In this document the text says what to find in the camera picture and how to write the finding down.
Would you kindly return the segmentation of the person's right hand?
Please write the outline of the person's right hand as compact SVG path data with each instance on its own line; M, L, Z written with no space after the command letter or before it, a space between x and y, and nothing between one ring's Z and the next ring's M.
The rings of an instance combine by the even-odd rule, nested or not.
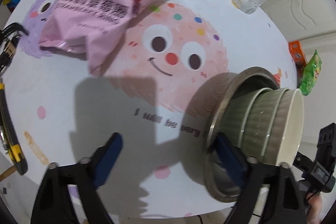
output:
M307 214L307 224L320 224L321 223L321 210L322 210L322 197L321 194L307 195L307 202L311 206Z

